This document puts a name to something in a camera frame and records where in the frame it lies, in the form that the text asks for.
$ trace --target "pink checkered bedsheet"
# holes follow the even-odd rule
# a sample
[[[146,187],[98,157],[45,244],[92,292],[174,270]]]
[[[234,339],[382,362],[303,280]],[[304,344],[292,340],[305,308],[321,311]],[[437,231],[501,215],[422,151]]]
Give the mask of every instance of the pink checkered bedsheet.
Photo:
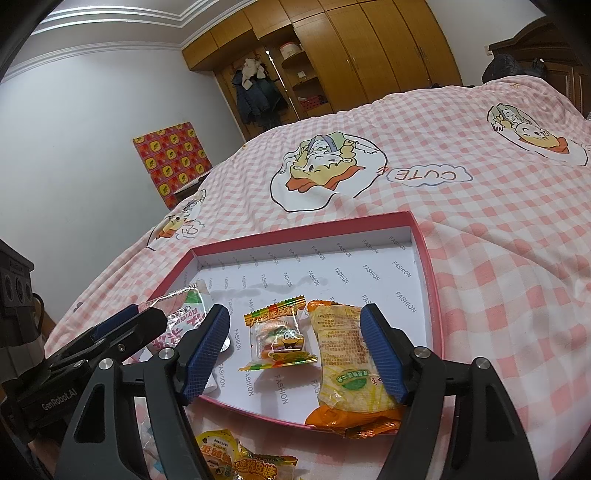
[[[118,257],[47,352],[146,300],[193,246],[410,210],[433,259],[446,358],[493,362],[550,479],[591,421],[590,144],[591,122],[526,76],[389,95],[275,128]],[[295,455],[305,478],[377,476],[392,441],[328,442],[199,400],[192,410],[196,431],[227,427],[256,451]],[[441,440],[449,420],[448,409]],[[440,441],[432,478],[444,454]]]

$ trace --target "white wall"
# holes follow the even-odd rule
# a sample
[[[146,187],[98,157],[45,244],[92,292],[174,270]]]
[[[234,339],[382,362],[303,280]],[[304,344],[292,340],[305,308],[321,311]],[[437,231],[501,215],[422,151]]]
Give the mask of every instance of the white wall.
[[[54,320],[168,212],[132,138],[192,122],[213,164],[243,143],[213,75],[179,51],[92,53],[0,85],[0,238]]]
[[[464,85],[481,85],[493,59],[485,46],[512,38],[544,14],[530,0],[427,0],[456,58]]]

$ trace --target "snack package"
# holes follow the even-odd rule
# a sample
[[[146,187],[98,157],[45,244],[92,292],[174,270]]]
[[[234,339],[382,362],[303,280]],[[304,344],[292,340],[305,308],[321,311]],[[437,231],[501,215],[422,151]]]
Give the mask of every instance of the snack package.
[[[156,353],[164,347],[177,346],[185,332],[195,330],[201,325],[212,306],[213,300],[203,280],[141,303],[140,312],[155,307],[168,317],[166,332],[148,344],[148,350]]]
[[[296,457],[252,453],[229,430],[204,432],[196,439],[215,480],[293,480]]]
[[[212,430],[197,437],[199,449],[215,480],[231,480],[238,460],[238,443],[229,430]]]
[[[251,332],[252,361],[240,370],[287,367],[318,361],[306,352],[298,318],[306,308],[303,296],[269,305],[244,316]]]
[[[234,480],[293,480],[297,458],[290,455],[258,455],[239,445]]]
[[[388,395],[359,327],[361,309],[314,300],[308,312],[322,363],[320,407],[306,424],[350,437],[368,437],[399,426],[403,409]]]

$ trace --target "wooden wardrobe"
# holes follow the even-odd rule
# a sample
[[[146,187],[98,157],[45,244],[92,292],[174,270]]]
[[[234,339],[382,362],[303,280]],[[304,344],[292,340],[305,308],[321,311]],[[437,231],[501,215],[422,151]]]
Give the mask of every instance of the wooden wardrobe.
[[[297,59],[281,57],[279,46],[286,41],[301,44],[304,51]],[[434,83],[462,85],[447,40],[424,0],[258,0],[183,54],[190,69],[214,70],[218,80],[226,79],[221,87],[235,110],[227,79],[236,62],[253,51],[269,52],[266,58],[273,60],[293,110],[282,115],[288,121],[348,111]],[[304,111],[298,99],[313,94],[328,104]],[[243,127],[250,138],[257,134],[256,128]]]

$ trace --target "black bag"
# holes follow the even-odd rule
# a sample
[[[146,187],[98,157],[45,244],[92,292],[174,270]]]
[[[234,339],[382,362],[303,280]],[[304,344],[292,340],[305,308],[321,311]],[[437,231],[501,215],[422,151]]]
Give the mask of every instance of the black bag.
[[[495,58],[488,64],[482,75],[482,83],[498,80],[513,75],[530,75],[546,80],[548,68],[544,65],[544,60],[535,59],[531,68],[523,68],[513,55],[501,53],[495,55]]]

